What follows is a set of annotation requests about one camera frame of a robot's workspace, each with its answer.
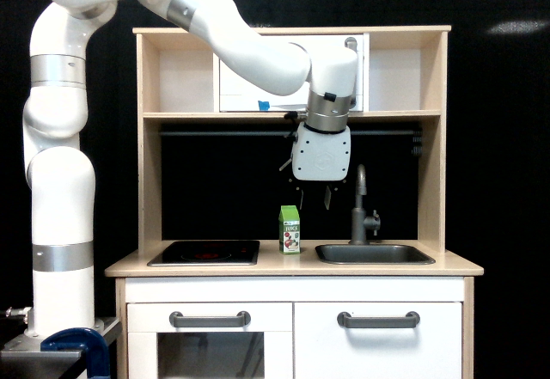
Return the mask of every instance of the juice box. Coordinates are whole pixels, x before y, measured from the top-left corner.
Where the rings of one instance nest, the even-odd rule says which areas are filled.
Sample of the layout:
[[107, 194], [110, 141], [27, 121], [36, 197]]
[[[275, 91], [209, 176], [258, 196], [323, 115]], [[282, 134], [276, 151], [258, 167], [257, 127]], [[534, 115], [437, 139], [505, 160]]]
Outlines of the juice box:
[[282, 205], [278, 216], [278, 246], [283, 254], [300, 253], [300, 216], [295, 205]]

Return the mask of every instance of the faucet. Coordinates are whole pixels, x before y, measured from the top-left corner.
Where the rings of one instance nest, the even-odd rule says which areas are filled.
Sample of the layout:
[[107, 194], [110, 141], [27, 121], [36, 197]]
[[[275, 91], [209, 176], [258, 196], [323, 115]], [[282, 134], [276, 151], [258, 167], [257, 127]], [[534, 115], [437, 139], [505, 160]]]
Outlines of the faucet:
[[364, 165], [357, 166], [357, 183], [355, 187], [355, 208], [351, 210], [351, 240], [350, 244], [369, 244], [366, 230], [373, 230], [377, 235], [380, 229], [380, 216], [373, 211], [372, 216], [366, 217], [363, 208], [363, 196], [367, 195], [367, 179]]

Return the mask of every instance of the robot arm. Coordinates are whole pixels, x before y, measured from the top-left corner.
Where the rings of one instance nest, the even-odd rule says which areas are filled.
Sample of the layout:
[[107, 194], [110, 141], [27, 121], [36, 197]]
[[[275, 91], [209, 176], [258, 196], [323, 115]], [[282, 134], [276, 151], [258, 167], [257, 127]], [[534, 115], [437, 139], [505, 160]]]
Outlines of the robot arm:
[[[23, 110], [27, 181], [33, 190], [34, 331], [48, 336], [94, 325], [95, 176], [79, 150], [88, 118], [85, 58], [90, 36], [118, 0], [53, 0], [31, 37], [31, 92]], [[342, 180], [349, 164], [346, 126], [357, 55], [261, 37], [232, 0], [139, 0], [211, 45], [235, 73], [289, 95], [309, 82], [308, 115], [297, 132], [292, 169], [300, 180]]]
[[[53, 1], [74, 15], [116, 0]], [[242, 20], [233, 0], [138, 1], [206, 41], [231, 70], [269, 93], [290, 95], [309, 82], [307, 119], [298, 130], [292, 154], [294, 175], [300, 180], [345, 178], [355, 52], [343, 46], [306, 49], [261, 37]]]

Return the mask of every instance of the stainless steel sink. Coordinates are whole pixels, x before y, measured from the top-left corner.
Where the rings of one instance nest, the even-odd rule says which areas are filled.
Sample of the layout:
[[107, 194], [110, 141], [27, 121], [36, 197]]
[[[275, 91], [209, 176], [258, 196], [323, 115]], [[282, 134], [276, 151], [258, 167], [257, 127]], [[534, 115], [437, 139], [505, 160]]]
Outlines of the stainless steel sink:
[[436, 261], [412, 246], [398, 244], [325, 244], [315, 248], [321, 261], [334, 265], [429, 265]]

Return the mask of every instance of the oven window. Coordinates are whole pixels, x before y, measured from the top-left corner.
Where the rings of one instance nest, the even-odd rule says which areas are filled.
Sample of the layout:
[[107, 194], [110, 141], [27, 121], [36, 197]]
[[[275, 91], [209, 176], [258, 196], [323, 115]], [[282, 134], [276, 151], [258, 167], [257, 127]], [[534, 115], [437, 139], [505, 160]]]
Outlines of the oven window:
[[262, 332], [159, 333], [159, 379], [265, 377]]

